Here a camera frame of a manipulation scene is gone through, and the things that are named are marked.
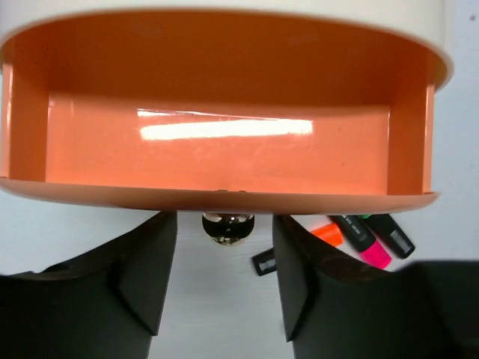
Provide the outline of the orange cap black highlighter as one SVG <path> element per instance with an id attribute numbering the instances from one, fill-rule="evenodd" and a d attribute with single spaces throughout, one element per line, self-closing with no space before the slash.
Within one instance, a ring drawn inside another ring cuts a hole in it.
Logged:
<path id="1" fill-rule="evenodd" d="M 335 248 L 344 243 L 341 231 L 334 223 L 329 223 L 322 227 L 310 230 L 310 233 Z M 274 249 L 270 248 L 269 250 L 254 255 L 251 258 L 251 263 L 258 277 L 275 272 L 276 263 Z"/>

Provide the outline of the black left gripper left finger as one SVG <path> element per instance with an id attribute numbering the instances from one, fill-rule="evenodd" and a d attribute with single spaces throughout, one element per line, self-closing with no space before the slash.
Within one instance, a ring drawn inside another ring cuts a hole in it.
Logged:
<path id="1" fill-rule="evenodd" d="M 177 214 L 44 271 L 1 277 L 3 358 L 146 358 L 158 334 Z"/>

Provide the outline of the green cap black highlighter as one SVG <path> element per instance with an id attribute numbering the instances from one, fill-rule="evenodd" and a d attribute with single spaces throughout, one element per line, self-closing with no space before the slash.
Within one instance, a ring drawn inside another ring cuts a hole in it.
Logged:
<path id="1" fill-rule="evenodd" d="M 360 215 L 359 217 L 396 257 L 406 259 L 415 251 L 415 245 L 411 239 L 389 214 Z"/>

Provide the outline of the orange top drawer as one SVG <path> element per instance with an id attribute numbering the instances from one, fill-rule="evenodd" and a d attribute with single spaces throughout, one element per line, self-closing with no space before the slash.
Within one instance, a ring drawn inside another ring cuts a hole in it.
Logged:
<path id="1" fill-rule="evenodd" d="M 362 214 L 432 203 L 439 59 L 331 20 L 141 11 L 1 44 L 1 186 L 148 210 Z"/>

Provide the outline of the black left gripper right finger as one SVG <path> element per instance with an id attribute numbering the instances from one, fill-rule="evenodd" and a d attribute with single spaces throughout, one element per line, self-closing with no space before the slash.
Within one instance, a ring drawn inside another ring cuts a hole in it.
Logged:
<path id="1" fill-rule="evenodd" d="M 296 358 L 476 358 L 478 263 L 369 266 L 309 233 L 272 220 L 287 341 Z"/>

